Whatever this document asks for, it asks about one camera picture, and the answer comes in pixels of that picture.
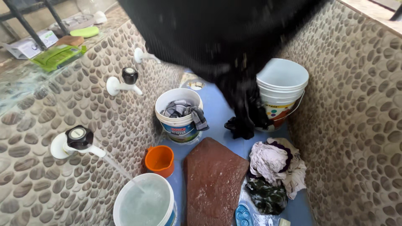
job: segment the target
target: ledge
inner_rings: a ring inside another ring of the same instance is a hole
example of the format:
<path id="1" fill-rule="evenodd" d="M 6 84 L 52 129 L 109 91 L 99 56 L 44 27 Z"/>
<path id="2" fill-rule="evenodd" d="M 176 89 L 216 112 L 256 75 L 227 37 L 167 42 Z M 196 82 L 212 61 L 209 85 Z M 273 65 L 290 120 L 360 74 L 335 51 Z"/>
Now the ledge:
<path id="1" fill-rule="evenodd" d="M 390 21 L 394 12 L 369 0 L 338 0 L 340 3 L 386 26 L 392 33 L 402 37 L 402 22 Z"/>

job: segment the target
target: cardboard box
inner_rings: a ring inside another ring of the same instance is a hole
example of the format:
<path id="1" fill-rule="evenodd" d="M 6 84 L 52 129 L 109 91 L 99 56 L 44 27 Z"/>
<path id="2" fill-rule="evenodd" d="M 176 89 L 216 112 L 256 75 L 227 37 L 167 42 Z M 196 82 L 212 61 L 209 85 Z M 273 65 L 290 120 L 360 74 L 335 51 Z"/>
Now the cardboard box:
<path id="1" fill-rule="evenodd" d="M 46 47 L 51 47 L 59 40 L 52 31 L 42 30 L 37 34 Z M 2 45 L 17 59 L 31 59 L 41 52 L 38 44 L 36 44 L 31 36 L 14 42 L 11 45 L 5 43 Z"/>

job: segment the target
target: bucket handle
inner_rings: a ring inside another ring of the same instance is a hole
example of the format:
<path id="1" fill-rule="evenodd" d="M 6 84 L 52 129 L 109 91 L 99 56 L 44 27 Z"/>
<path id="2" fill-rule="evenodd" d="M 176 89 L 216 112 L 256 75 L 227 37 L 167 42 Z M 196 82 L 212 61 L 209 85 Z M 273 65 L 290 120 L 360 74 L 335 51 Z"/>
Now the bucket handle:
<path id="1" fill-rule="evenodd" d="M 167 130 L 165 129 L 165 127 L 163 126 L 162 122 L 160 122 L 160 124 L 162 125 L 162 128 L 163 128 L 167 133 L 174 134 L 174 133 L 172 133 L 172 132 L 167 131 Z M 177 135 L 177 136 L 185 136 L 185 135 L 187 135 L 188 133 L 190 133 L 190 132 L 193 131 L 193 130 L 194 130 L 194 128 L 193 128 L 192 130 L 188 131 L 188 132 L 185 133 L 185 134 L 174 134 L 174 135 Z"/>
<path id="2" fill-rule="evenodd" d="M 300 100 L 299 100 L 299 103 L 297 104 L 297 107 L 296 107 L 291 113 L 289 113 L 289 114 L 283 116 L 283 117 L 280 118 L 280 119 L 275 119 L 274 121 L 278 121 L 278 120 L 284 119 L 284 118 L 288 117 L 289 115 L 291 115 L 293 112 L 295 112 L 296 109 L 299 107 L 299 105 L 300 105 L 300 103 L 301 103 L 301 100 L 303 99 L 303 96 L 304 96 L 304 93 L 305 93 L 305 92 L 306 92 L 306 91 L 304 90 L 304 91 L 303 91 L 303 94 L 301 95 L 301 98 L 300 98 Z"/>

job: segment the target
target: water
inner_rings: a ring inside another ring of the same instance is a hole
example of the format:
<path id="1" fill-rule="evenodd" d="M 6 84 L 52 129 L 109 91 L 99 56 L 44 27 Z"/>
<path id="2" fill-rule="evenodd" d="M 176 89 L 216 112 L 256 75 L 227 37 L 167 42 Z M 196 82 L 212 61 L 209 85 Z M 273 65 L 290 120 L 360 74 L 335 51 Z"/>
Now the water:
<path id="1" fill-rule="evenodd" d="M 109 156 L 105 155 L 102 159 L 104 161 L 108 162 L 114 168 L 116 168 L 117 171 L 119 171 L 121 174 L 123 174 L 125 177 L 127 177 L 132 183 L 135 183 L 133 181 L 133 177 L 125 169 L 123 169 L 121 166 L 119 166 L 117 164 L 117 162 L 115 162 L 112 158 L 110 158 Z M 141 190 L 142 193 L 145 192 L 140 185 L 136 184 L 136 186 L 138 186 L 139 190 Z"/>
<path id="2" fill-rule="evenodd" d="M 120 208 L 123 226 L 156 226 L 165 216 L 170 203 L 170 192 L 163 180 L 141 180 L 127 191 Z"/>

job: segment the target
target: white bucket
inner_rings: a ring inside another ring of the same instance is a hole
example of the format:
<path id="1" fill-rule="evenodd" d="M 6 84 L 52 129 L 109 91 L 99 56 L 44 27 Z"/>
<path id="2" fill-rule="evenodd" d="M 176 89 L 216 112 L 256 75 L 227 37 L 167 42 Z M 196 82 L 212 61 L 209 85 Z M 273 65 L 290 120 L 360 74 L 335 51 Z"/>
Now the white bucket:
<path id="1" fill-rule="evenodd" d="M 136 224 L 135 222 L 131 222 L 129 224 L 125 224 L 124 220 L 122 219 L 121 216 L 121 210 L 123 208 L 126 208 L 125 210 L 127 210 L 127 206 L 123 206 L 124 201 L 127 201 L 127 197 L 129 192 L 132 192 L 133 187 L 135 186 L 135 182 L 139 182 L 142 180 L 153 180 L 155 181 L 155 184 L 158 185 L 158 189 L 160 191 L 163 191 L 164 193 L 167 193 L 169 195 L 169 197 L 167 198 L 168 200 L 168 205 L 166 203 L 166 212 L 164 212 L 162 215 L 160 216 L 151 216 L 153 218 L 160 218 L 161 221 L 159 223 L 157 223 L 155 226 L 172 226 L 175 223 L 175 219 L 176 219 L 176 213 L 174 212 L 174 194 L 173 194 L 173 189 L 170 186 L 169 182 L 163 178 L 162 176 L 158 175 L 158 174 L 154 174 L 154 173 L 145 173 L 145 174 L 141 174 L 137 177 L 135 177 L 132 181 L 129 181 L 124 187 L 123 189 L 119 192 L 119 194 L 117 195 L 117 199 L 115 201 L 114 207 L 113 207 L 113 220 L 115 222 L 116 226 L 140 226 L 138 223 Z"/>
<path id="2" fill-rule="evenodd" d="M 300 104 L 307 83 L 308 72 L 303 66 L 290 60 L 271 59 L 257 74 L 257 84 L 268 118 L 274 120 L 274 125 L 257 129 L 268 132 L 279 129 L 286 117 L 299 107 L 291 112 L 299 98 Z"/>
<path id="3" fill-rule="evenodd" d="M 181 118 L 169 118 L 160 114 L 166 109 L 166 106 L 172 101 L 185 100 L 192 106 L 198 106 L 203 109 L 203 103 L 197 92 L 187 88 L 172 89 L 160 95 L 155 103 L 156 117 L 162 124 L 162 127 L 171 140 L 184 143 L 193 140 L 199 134 L 191 115 Z"/>

